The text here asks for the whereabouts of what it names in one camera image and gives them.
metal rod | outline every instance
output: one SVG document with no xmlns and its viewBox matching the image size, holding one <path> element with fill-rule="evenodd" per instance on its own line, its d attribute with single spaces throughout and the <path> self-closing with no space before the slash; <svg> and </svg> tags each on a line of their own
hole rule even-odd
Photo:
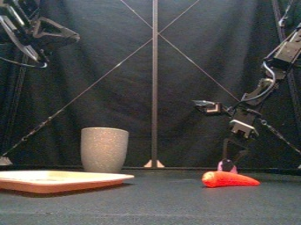
<svg viewBox="0 0 301 225">
<path fill-rule="evenodd" d="M 151 167 L 158 167 L 158 0 L 152 0 Z"/>
</svg>

black curtain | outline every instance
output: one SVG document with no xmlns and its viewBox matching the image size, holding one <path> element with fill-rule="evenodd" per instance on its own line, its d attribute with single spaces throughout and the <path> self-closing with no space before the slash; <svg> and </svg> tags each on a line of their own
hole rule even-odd
<svg viewBox="0 0 301 225">
<path fill-rule="evenodd" d="M 81 40 L 53 53 L 47 69 L 25 71 L 10 146 L 55 117 L 9 155 L 13 163 L 80 165 L 84 127 L 128 130 L 124 165 L 150 161 L 151 7 L 147 0 L 41 1 L 41 16 L 75 30 Z M 159 32 L 158 158 L 166 167 L 215 167 L 228 118 L 206 117 L 192 100 L 234 105 L 255 89 L 262 59 L 278 45 L 271 2 L 159 0 Z M 286 82 L 262 113 L 297 145 Z M 295 168 L 299 155 L 259 124 L 257 130 L 238 166 Z"/>
</svg>

ceramic cup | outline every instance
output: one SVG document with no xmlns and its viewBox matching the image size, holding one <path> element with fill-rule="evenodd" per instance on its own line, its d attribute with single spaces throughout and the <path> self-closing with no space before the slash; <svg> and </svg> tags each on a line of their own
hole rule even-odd
<svg viewBox="0 0 301 225">
<path fill-rule="evenodd" d="M 119 173 L 125 160 L 128 132 L 109 127 L 81 130 L 81 163 L 87 172 Z"/>
</svg>

